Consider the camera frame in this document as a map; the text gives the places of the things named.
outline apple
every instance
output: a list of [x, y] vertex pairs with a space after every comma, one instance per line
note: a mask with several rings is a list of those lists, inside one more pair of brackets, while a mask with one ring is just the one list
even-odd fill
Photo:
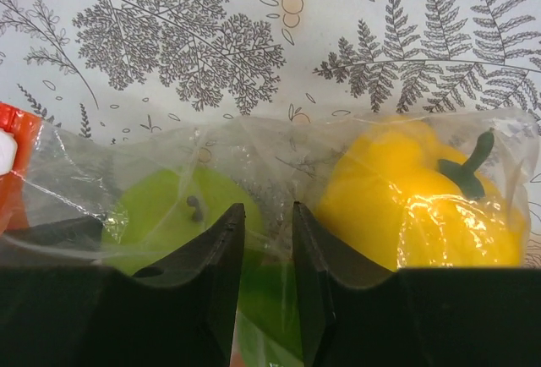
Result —
[[[297, 285], [292, 261], [266, 256], [264, 263], [246, 267], [240, 281], [238, 308], [290, 357], [302, 359]], [[239, 343], [243, 342], [242, 336], [243, 329], [239, 327]]]
[[265, 235], [258, 206], [229, 177], [197, 166], [189, 177], [182, 168], [160, 170], [127, 189], [109, 212], [101, 246], [109, 255], [103, 263], [133, 275], [171, 254], [210, 226], [235, 203], [246, 212], [244, 263], [257, 266], [262, 256], [258, 239]]
[[283, 346], [264, 334], [251, 320], [237, 314], [238, 350], [242, 361], [231, 367], [303, 367], [303, 361], [293, 356]]

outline green stem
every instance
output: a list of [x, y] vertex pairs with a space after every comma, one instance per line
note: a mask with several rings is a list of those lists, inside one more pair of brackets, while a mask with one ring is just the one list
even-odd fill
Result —
[[475, 149], [473, 149], [472, 155], [462, 164], [462, 170], [475, 173], [479, 167], [483, 165], [487, 158], [490, 156], [490, 152], [494, 148], [495, 137], [493, 129], [490, 129], [487, 132], [482, 133], [477, 138], [477, 144]]

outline fern leaf print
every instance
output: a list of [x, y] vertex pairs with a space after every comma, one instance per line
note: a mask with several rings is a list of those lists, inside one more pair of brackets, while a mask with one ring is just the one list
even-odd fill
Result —
[[3, 7], [0, 14], [0, 36], [4, 35], [8, 28], [13, 28], [19, 33], [25, 33], [31, 38], [46, 43], [47, 47], [30, 47], [30, 52], [24, 57], [26, 63], [29, 65], [32, 63], [50, 64], [58, 67], [59, 71], [65, 75], [79, 76], [99, 109], [94, 91], [66, 53], [65, 47], [69, 39], [66, 37], [66, 29], [57, 27], [60, 17], [42, 0], [35, 0], [31, 8], [22, 8], [19, 0], [0, 0], [0, 6]]
[[403, 13], [401, 0], [389, 0], [385, 7], [385, 40], [383, 41], [383, 53], [393, 60], [411, 58], [419, 53], [419, 49], [407, 50], [421, 36], [414, 34], [417, 25], [407, 25], [407, 14]]
[[465, 107], [463, 96], [478, 99], [483, 92], [482, 81], [488, 79], [484, 66], [480, 63], [459, 63], [445, 67], [447, 74], [440, 76], [438, 90], [429, 98], [429, 105], [423, 106], [428, 112], [456, 112], [456, 107]]
[[81, 128], [79, 136], [84, 137], [85, 139], [92, 138], [92, 128], [90, 127], [90, 120], [88, 119], [88, 113], [86, 112], [86, 107], [82, 103], [79, 104], [79, 109], [81, 113]]
[[[521, 26], [535, 20], [530, 14], [511, 17], [517, 6], [526, 0], [475, 0], [471, 10], [477, 15], [473, 21], [479, 26], [473, 34], [477, 37], [473, 52], [478, 58], [491, 63], [505, 64], [513, 58], [540, 55], [541, 50], [518, 47], [524, 41], [541, 36], [538, 31], [522, 31]], [[538, 58], [531, 58], [537, 65]]]
[[538, 90], [528, 78], [530, 71], [519, 68], [502, 68], [490, 74], [487, 89], [481, 102], [489, 107], [520, 107], [528, 111], [530, 107], [538, 107]]
[[456, 20], [459, 7], [453, 8], [456, 0], [426, 0], [428, 40], [421, 40], [423, 53], [429, 58], [449, 60], [472, 48], [467, 42], [470, 35], [461, 33], [467, 19]]
[[381, 104], [391, 96], [392, 81], [398, 79], [394, 63], [377, 63], [369, 68], [368, 91], [373, 112], [379, 112]]
[[39, 116], [42, 119], [45, 119], [46, 122], [50, 124], [54, 124], [57, 128], [61, 128], [61, 123], [55, 123], [56, 119], [54, 118], [54, 115], [49, 115], [49, 112], [47, 111], [47, 108], [42, 106], [33, 96], [31, 93], [29, 93], [21, 84], [17, 84], [17, 87], [19, 90], [23, 93], [23, 95], [26, 98], [26, 101], [29, 102], [30, 108], [32, 109], [32, 112]]
[[227, 17], [222, 4], [229, 1], [97, 0], [74, 18], [79, 55], [117, 90], [157, 72], [197, 112], [219, 107], [227, 91], [249, 115], [259, 102], [272, 102], [275, 70], [285, 59], [271, 25]]
[[443, 69], [439, 64], [427, 61], [411, 61], [400, 67], [402, 85], [402, 94], [398, 100], [396, 111], [399, 113], [408, 112], [408, 106], [412, 106], [418, 99], [423, 97], [423, 93], [430, 92], [430, 88], [437, 85], [437, 79], [434, 74], [443, 74]]
[[372, 108], [377, 112], [381, 102], [391, 94], [390, 81], [397, 78], [389, 68], [396, 68], [394, 63], [374, 64], [382, 53], [381, 43], [372, 34], [369, 26], [363, 20], [358, 21], [358, 48], [342, 37], [338, 41], [339, 54], [329, 53], [328, 61], [321, 63], [314, 73], [326, 79], [335, 79], [340, 84], [349, 79], [351, 95], [359, 98], [368, 90], [376, 90], [373, 96]]

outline plastic bag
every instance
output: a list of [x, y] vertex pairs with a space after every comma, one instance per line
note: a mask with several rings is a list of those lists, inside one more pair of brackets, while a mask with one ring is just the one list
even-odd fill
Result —
[[[216, 125], [185, 125], [133, 145], [99, 146], [38, 119], [39, 131], [31, 136], [30, 160], [18, 175], [24, 181], [19, 185], [22, 197], [12, 200], [15, 204], [0, 208], [0, 221], [10, 229], [2, 235], [0, 244], [32, 250], [54, 257], [57, 262], [82, 259], [133, 274], [206, 230], [230, 204], [243, 202], [247, 242], [238, 300], [238, 351], [248, 367], [290, 367], [292, 359], [302, 358], [291, 262], [295, 200], [307, 204], [339, 236], [341, 222], [336, 219], [349, 216], [347, 222], [353, 219], [359, 225], [367, 225], [359, 232], [367, 239], [365, 242], [371, 241], [370, 233], [375, 230], [370, 230], [374, 222], [369, 220], [376, 216], [385, 218], [385, 225], [400, 237], [400, 243], [395, 250], [383, 250], [384, 260], [377, 250], [370, 252], [373, 245], [359, 246], [353, 240], [350, 243], [361, 247], [361, 251], [367, 249], [369, 252], [363, 253], [373, 260], [387, 261], [390, 268], [417, 265], [423, 255], [430, 262], [430, 256], [419, 248], [433, 242], [440, 244], [440, 257], [445, 257], [446, 252], [455, 249], [445, 245], [449, 240], [442, 232], [445, 217], [451, 214], [453, 222], [460, 223], [457, 213], [470, 213], [460, 219], [462, 224], [469, 225], [465, 230], [475, 241], [475, 233], [482, 234], [483, 223], [478, 221], [484, 212], [458, 198], [461, 191], [449, 187], [451, 181], [445, 183], [440, 179], [443, 188], [434, 185], [432, 178], [418, 182], [414, 173], [422, 166], [427, 172], [426, 167], [436, 165], [440, 158], [436, 142], [447, 152], [454, 149], [443, 158], [465, 160], [478, 137], [491, 129], [494, 147], [478, 175], [484, 176], [483, 186], [489, 197], [485, 200], [486, 208], [498, 214], [499, 225], [520, 224], [516, 227], [516, 244], [518, 264], [522, 263], [529, 225], [523, 184], [531, 178], [538, 157], [534, 120], [516, 109], [408, 116], [399, 120], [400, 123], [389, 124], [386, 117], [352, 114], [296, 125], [242, 117]], [[402, 131], [409, 139], [402, 138], [397, 143], [391, 138], [394, 144], [385, 147], [381, 141], [389, 133], [382, 129], [388, 130], [390, 126], [402, 129], [397, 133]], [[427, 129], [434, 132], [431, 139], [426, 137]], [[347, 153], [361, 136], [365, 138], [365, 147], [383, 145], [385, 148], [380, 151], [389, 156], [367, 162], [366, 156]], [[416, 166], [406, 160], [407, 156], [412, 158], [412, 151], [423, 158]], [[357, 188], [337, 198], [342, 202], [331, 206], [334, 212], [322, 210], [321, 202], [328, 201], [331, 185], [347, 186], [347, 177], [336, 182], [336, 165], [348, 157], [353, 157], [350, 164], [363, 163], [365, 170], [371, 172], [361, 177], [357, 167], [346, 168], [345, 173], [350, 172], [351, 182], [357, 182]], [[395, 177], [395, 170], [400, 177]], [[394, 188], [396, 193], [385, 194], [385, 188]], [[400, 196], [422, 199], [400, 200]], [[388, 205], [394, 200], [396, 207], [389, 216]], [[25, 221], [31, 226], [92, 216], [103, 224], [103, 232], [96, 236], [81, 231], [50, 240], [29, 238], [17, 233], [12, 222], [22, 208]], [[427, 230], [430, 241], [423, 235]], [[380, 246], [374, 246], [382, 249], [382, 239], [376, 238]], [[471, 242], [460, 244], [471, 249]]]

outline orange object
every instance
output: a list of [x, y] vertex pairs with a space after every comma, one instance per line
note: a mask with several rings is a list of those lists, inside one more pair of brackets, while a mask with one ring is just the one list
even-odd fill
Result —
[[41, 118], [0, 102], [0, 128], [14, 136], [17, 155], [10, 173], [0, 177], [0, 233], [28, 227], [23, 202], [26, 169], [41, 129]]

